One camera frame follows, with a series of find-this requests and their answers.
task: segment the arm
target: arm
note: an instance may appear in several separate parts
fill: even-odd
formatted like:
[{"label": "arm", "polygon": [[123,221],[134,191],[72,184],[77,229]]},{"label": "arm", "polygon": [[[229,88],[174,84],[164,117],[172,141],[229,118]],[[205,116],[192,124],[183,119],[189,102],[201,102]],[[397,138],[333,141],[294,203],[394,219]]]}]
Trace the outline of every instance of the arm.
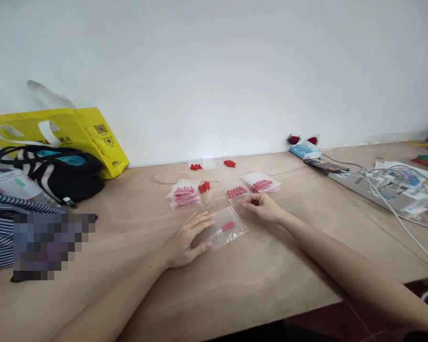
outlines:
[{"label": "arm", "polygon": [[207,212],[195,215],[160,250],[91,302],[51,341],[115,341],[146,293],[167,268],[185,266],[212,246],[207,241],[190,249],[195,236],[215,223]]},{"label": "arm", "polygon": [[267,194],[243,206],[281,225],[352,297],[401,326],[428,331],[428,305],[380,267],[279,207]]}]

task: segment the plastic bottle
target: plastic bottle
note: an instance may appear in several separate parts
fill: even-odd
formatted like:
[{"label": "plastic bottle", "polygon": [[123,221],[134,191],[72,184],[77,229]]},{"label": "plastic bottle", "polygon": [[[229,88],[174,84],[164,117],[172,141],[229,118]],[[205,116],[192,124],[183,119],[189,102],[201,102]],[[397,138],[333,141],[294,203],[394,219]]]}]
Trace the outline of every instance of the plastic bottle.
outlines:
[{"label": "plastic bottle", "polygon": [[0,193],[51,207],[60,207],[37,183],[27,177],[24,171],[9,165],[0,164]]}]

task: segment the bag handle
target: bag handle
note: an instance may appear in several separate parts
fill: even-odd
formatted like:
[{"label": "bag handle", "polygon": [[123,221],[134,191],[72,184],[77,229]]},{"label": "bag handle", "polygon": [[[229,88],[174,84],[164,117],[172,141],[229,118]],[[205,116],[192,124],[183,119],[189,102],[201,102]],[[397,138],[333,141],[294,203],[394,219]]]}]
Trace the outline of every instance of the bag handle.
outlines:
[{"label": "bag handle", "polygon": [[[12,135],[16,137],[23,137],[24,134],[22,134],[21,131],[17,130],[14,127],[6,126],[6,125],[0,125],[0,129],[5,129]],[[25,140],[8,140],[5,139],[1,133],[0,133],[0,139],[4,141],[8,141],[10,143],[19,143],[19,144],[25,144],[25,145],[35,145],[35,146],[45,146],[45,147],[59,147],[60,146],[60,140],[54,135],[53,132],[58,132],[60,129],[57,127],[57,125],[52,121],[42,121],[38,124],[39,131],[41,134],[43,134],[43,137],[48,141],[48,144],[42,143],[42,142],[36,142],[36,141],[25,141]]]},{"label": "bag handle", "polygon": [[[49,89],[47,89],[44,85],[42,85],[39,82],[29,80],[27,81],[27,88],[34,94],[34,96],[39,100],[46,108],[52,109],[53,104],[49,104],[47,99],[52,100],[52,102],[58,103],[62,108],[71,108],[76,109],[76,105],[71,102],[66,97],[56,94],[54,92],[51,92]],[[0,134],[0,139],[4,141],[8,141],[10,143],[18,143],[18,144],[24,144],[24,145],[34,145],[34,146],[45,146],[45,147],[60,147],[60,141],[59,139],[52,133],[52,132],[59,132],[60,129],[57,127],[57,125],[52,121],[42,121],[38,124],[39,131],[43,135],[43,137],[48,142],[47,144],[42,142],[36,142],[36,141],[25,141],[25,140],[8,140],[5,139]],[[16,136],[16,137],[23,137],[24,134],[17,130],[14,127],[7,126],[7,125],[0,125],[0,129],[7,130],[10,134]]]},{"label": "bag handle", "polygon": [[0,150],[0,163],[6,164],[6,165],[22,166],[24,164],[33,164],[36,162],[46,162],[48,160],[52,160],[52,159],[56,159],[56,158],[60,158],[60,157],[67,157],[67,156],[72,156],[72,155],[85,155],[86,154],[85,152],[82,152],[82,151],[73,151],[73,152],[61,152],[61,153],[53,154],[50,156],[39,156],[39,157],[35,157],[32,159],[24,159],[24,160],[3,159],[3,157],[6,156],[7,154],[10,154],[14,151],[18,151],[21,148],[22,147],[13,147],[13,146],[2,148]]},{"label": "bag handle", "polygon": [[54,109],[54,104],[57,104],[61,108],[77,109],[76,105],[67,97],[50,91],[37,81],[28,80],[26,84],[27,88],[33,93],[36,99],[47,109]]}]

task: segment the hand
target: hand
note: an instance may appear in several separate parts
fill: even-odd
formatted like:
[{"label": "hand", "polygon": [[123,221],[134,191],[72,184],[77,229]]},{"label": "hand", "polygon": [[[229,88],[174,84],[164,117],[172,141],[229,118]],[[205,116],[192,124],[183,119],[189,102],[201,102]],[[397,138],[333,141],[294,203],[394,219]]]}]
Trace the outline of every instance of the hand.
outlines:
[{"label": "hand", "polygon": [[215,221],[211,220],[213,217],[207,213],[204,212],[197,215],[195,212],[182,224],[182,228],[175,232],[164,244],[161,252],[164,253],[169,268],[190,264],[193,259],[213,246],[211,241],[205,241],[193,249],[190,248],[194,238],[215,223]]},{"label": "hand", "polygon": [[278,223],[286,214],[286,211],[279,207],[266,193],[256,193],[247,196],[243,201],[243,207],[256,213],[261,218]]}]

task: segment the qr code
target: qr code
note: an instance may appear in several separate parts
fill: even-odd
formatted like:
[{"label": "qr code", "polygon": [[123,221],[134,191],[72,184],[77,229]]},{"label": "qr code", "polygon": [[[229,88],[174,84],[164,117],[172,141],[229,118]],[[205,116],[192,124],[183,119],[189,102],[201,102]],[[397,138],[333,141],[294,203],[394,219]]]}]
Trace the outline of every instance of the qr code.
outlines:
[{"label": "qr code", "polygon": [[105,125],[103,125],[103,124],[94,125],[94,128],[97,130],[98,134],[108,133],[108,130],[106,129]]}]

